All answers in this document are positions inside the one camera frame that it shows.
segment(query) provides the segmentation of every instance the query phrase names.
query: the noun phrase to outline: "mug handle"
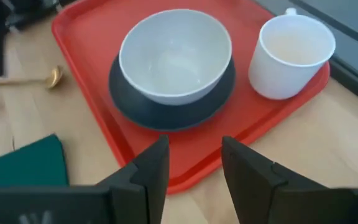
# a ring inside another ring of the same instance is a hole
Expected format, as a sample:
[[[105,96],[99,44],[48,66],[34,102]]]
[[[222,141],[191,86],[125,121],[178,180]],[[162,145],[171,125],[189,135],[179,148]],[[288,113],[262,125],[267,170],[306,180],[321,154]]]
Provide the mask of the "mug handle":
[[[294,16],[297,15],[295,8],[288,8],[285,10],[285,15]]]

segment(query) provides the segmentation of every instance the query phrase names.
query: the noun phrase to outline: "bowl rim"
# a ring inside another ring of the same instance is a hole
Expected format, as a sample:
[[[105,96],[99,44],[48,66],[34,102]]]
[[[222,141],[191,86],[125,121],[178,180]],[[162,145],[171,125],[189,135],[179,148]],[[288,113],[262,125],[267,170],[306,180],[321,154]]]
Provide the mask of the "bowl rim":
[[[192,91],[188,91],[186,93],[178,93],[178,94],[166,94],[166,93],[157,93],[154,91],[150,91],[150,90],[146,90],[145,88],[141,87],[140,85],[138,85],[137,83],[135,83],[131,77],[129,77],[126,73],[126,71],[124,70],[124,67],[122,66],[122,56],[121,56],[121,52],[125,46],[126,40],[127,38],[131,35],[131,33],[140,25],[142,25],[145,21],[151,19],[152,17],[155,17],[157,15],[163,14],[163,13],[169,13],[169,12],[178,12],[178,11],[186,11],[186,12],[190,12],[190,13],[197,13],[197,14],[201,14],[203,16],[208,17],[209,19],[211,19],[212,21],[214,21],[224,32],[225,36],[226,36],[226,40],[228,41],[229,44],[229,50],[228,50],[228,55],[227,55],[227,59],[225,62],[225,65],[222,67],[221,71],[219,73],[217,73],[216,77],[214,77],[210,82],[204,84],[203,86],[192,90]],[[152,14],[150,16],[147,16],[146,18],[142,19],[140,22],[138,22],[125,36],[124,40],[122,41],[121,47],[119,49],[119,66],[121,68],[122,74],[124,75],[124,78],[129,82],[129,84],[131,84],[134,88],[138,89],[139,91],[142,91],[148,95],[153,95],[153,96],[159,96],[159,97],[164,97],[164,98],[173,98],[173,97],[181,97],[181,96],[188,96],[188,95],[192,95],[194,93],[197,93],[201,90],[204,90],[205,88],[207,88],[208,86],[212,85],[213,83],[215,83],[217,80],[219,80],[224,71],[226,71],[227,66],[230,63],[230,59],[232,58],[232,41],[229,35],[229,32],[227,31],[227,29],[225,28],[225,26],[219,21],[217,20],[215,17],[205,13],[205,12],[201,12],[201,11],[197,11],[197,10],[193,10],[193,9],[169,9],[169,10],[164,10],[164,11],[160,11],[157,12],[155,14]]]

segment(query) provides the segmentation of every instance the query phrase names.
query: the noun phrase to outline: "gold spoon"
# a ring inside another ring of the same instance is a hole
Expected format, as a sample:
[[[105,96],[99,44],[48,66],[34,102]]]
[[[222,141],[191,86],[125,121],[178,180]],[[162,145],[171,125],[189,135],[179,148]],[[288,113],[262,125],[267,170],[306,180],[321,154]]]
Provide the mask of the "gold spoon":
[[[56,66],[50,73],[50,75],[44,79],[23,79],[23,80],[0,80],[0,86],[2,85],[26,85],[33,83],[44,84],[48,89],[55,87],[63,77],[63,69],[61,66]]]

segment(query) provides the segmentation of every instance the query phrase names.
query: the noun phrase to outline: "black panel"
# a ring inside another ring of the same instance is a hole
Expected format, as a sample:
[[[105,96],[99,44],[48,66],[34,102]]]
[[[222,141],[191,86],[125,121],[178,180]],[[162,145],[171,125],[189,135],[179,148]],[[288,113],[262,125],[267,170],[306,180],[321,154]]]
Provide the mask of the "black panel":
[[[358,224],[358,189],[329,189],[229,137],[222,159],[240,224]]]
[[[332,58],[329,64],[331,76],[358,96],[358,71],[336,57]]]
[[[6,0],[9,1],[13,8],[13,12],[15,13],[26,13],[35,11],[41,5],[41,0]]]
[[[132,161],[139,169],[131,179],[134,184],[142,185],[147,191],[149,223],[161,222],[165,194],[169,180],[169,140],[167,136],[151,145]]]
[[[0,189],[0,223],[107,224],[108,195],[107,187],[94,186]]]
[[[0,189],[0,223],[158,224],[169,178],[166,136],[96,186]]]
[[[277,190],[269,224],[341,224],[354,201],[349,189]]]
[[[272,161],[230,137],[223,137],[224,176],[240,223],[266,224],[274,188],[286,181]]]

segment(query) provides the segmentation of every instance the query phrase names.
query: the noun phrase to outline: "cup rim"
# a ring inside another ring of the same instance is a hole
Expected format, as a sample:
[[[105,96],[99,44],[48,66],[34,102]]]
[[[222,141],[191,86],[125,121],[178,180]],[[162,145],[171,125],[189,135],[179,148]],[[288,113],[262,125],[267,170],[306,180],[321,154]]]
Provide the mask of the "cup rim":
[[[283,17],[301,17],[303,19],[306,19],[306,20],[309,20],[313,23],[315,23],[316,25],[318,26],[321,26],[327,33],[327,35],[329,36],[329,38],[332,40],[333,44],[332,44],[332,47],[331,47],[331,50],[329,51],[329,54],[327,55],[327,57],[319,60],[318,62],[315,62],[315,63],[309,63],[309,64],[296,64],[296,63],[291,63],[291,62],[286,62],[276,56],[274,56],[272,53],[270,53],[270,51],[268,50],[268,48],[265,46],[264,44],[264,41],[263,41],[263,38],[262,38],[262,33],[264,31],[264,29],[266,28],[267,25],[269,25],[271,22],[273,21],[276,21],[277,19],[281,19]],[[305,16],[305,15],[300,15],[300,14],[294,14],[294,15],[290,15],[290,14],[284,14],[284,15],[280,15],[280,16],[276,16],[270,20],[268,20],[263,26],[262,28],[260,28],[260,31],[259,31],[259,38],[258,38],[258,42],[261,44],[262,48],[265,50],[265,52],[267,53],[267,55],[271,58],[273,58],[274,60],[278,61],[279,63],[282,63],[284,65],[288,65],[288,66],[291,66],[291,67],[298,67],[298,68],[306,68],[306,67],[314,67],[316,65],[319,65],[323,62],[326,62],[328,61],[334,54],[335,52],[335,49],[336,49],[336,40],[335,40],[335,36],[334,34],[331,32],[331,30],[325,25],[323,24],[321,21],[315,19],[315,18],[312,18],[312,17],[309,17],[309,16]]]
[[[224,32],[224,35],[226,36],[226,40],[229,42],[229,50],[228,50],[228,55],[227,55],[227,59],[226,59],[226,62],[224,64],[224,66],[222,67],[221,71],[219,73],[217,73],[216,77],[214,77],[210,82],[204,84],[203,86],[195,89],[195,90],[192,90],[192,91],[189,91],[189,92],[186,92],[186,93],[178,93],[178,94],[166,94],[166,93],[157,93],[157,92],[154,92],[154,91],[150,91],[150,90],[146,90],[145,88],[143,88],[142,86],[136,84],[131,77],[129,77],[125,70],[124,70],[124,67],[122,66],[122,56],[121,56],[121,52],[124,48],[124,45],[126,43],[126,40],[127,38],[131,35],[131,33],[138,27],[138,26],[141,26],[145,21],[151,19],[152,17],[155,17],[159,14],[163,14],[163,13],[168,13],[168,12],[174,12],[174,11],[187,11],[187,12],[192,12],[192,13],[197,13],[197,14],[201,14],[203,16],[206,16],[208,18],[210,18],[213,22],[215,22],[221,29],[222,31]],[[201,90],[204,90],[205,88],[207,88],[208,86],[212,85],[213,83],[215,83],[217,80],[219,80],[221,77],[222,77],[222,74],[224,73],[224,71],[226,71],[227,69],[227,66],[229,65],[230,63],[230,60],[231,60],[231,57],[232,57],[232,41],[231,41],[231,38],[230,38],[230,35],[229,35],[229,32],[227,31],[227,29],[225,28],[225,26],[215,17],[205,13],[205,12],[201,12],[201,11],[197,11],[197,10],[193,10],[193,9],[169,9],[169,10],[164,10],[164,11],[160,11],[160,12],[157,12],[155,14],[152,14],[150,16],[147,16],[146,18],[142,19],[140,22],[138,22],[128,33],[127,35],[125,36],[124,40],[122,41],[122,44],[121,44],[121,47],[119,49],[119,66],[121,68],[121,71],[122,71],[122,74],[124,75],[125,79],[135,88],[135,89],[138,89],[148,95],[153,95],[153,96],[159,96],[159,97],[164,97],[164,98],[173,98],[173,97],[181,97],[181,96],[188,96],[188,95],[192,95],[194,93],[197,93]]]

